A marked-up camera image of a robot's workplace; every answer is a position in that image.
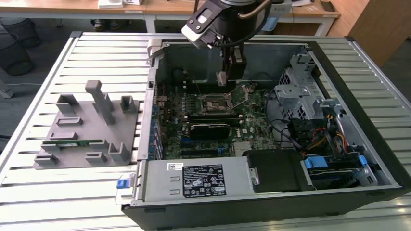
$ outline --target metal grated table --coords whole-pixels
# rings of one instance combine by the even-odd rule
[[[69,38],[12,139],[0,156],[1,230],[141,230],[114,203],[116,179],[136,170],[137,151],[125,167],[34,170],[33,159],[48,133],[60,93],[92,100],[84,84],[102,83],[112,100],[126,94],[144,100],[146,45],[150,38],[179,34],[82,33]],[[271,36],[257,36],[271,40]],[[411,173],[411,105],[355,42],[329,37],[275,37],[315,40],[323,48],[365,113]],[[324,86],[331,86],[321,77]],[[134,147],[138,145],[144,103],[140,104]],[[341,216],[195,228],[192,230],[409,230],[411,199],[405,195],[372,203]]]

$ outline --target black label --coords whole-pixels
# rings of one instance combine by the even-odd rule
[[[183,196],[185,198],[224,195],[223,165],[183,167]]]

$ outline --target floor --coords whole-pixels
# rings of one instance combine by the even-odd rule
[[[62,20],[62,26],[57,27],[60,21],[54,19],[34,19],[36,30],[41,38],[41,45],[28,49],[28,54],[34,63],[36,69],[28,74],[12,77],[0,69],[0,78],[5,84],[36,83],[41,84],[53,62],[60,54],[61,48],[66,42],[72,31],[93,32],[93,26],[89,20]],[[184,21],[158,21],[156,30],[158,33],[179,33]],[[141,20],[133,20],[116,32],[145,32],[145,24]],[[399,48],[385,66],[383,72],[397,86],[399,90],[411,100],[411,41],[405,41]],[[38,85],[12,85],[9,86],[14,92],[10,99],[0,98],[0,135],[12,135],[32,102],[34,94],[40,88]],[[6,145],[5,139],[0,139],[0,150]]]

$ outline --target black trash bin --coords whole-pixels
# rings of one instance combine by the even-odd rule
[[[34,23],[29,18],[0,18],[0,24],[8,33],[18,36],[18,43],[22,47],[30,48],[40,44]]]
[[[17,41],[17,35],[0,33],[0,68],[10,76],[20,76],[34,67],[26,51]]]

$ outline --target person's feet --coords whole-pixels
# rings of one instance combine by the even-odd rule
[[[102,19],[96,19],[94,20],[94,31],[102,31],[104,28],[105,28],[104,20]]]
[[[117,19],[109,20],[109,29],[110,30],[118,30],[120,27],[121,27],[120,20],[117,20]]]

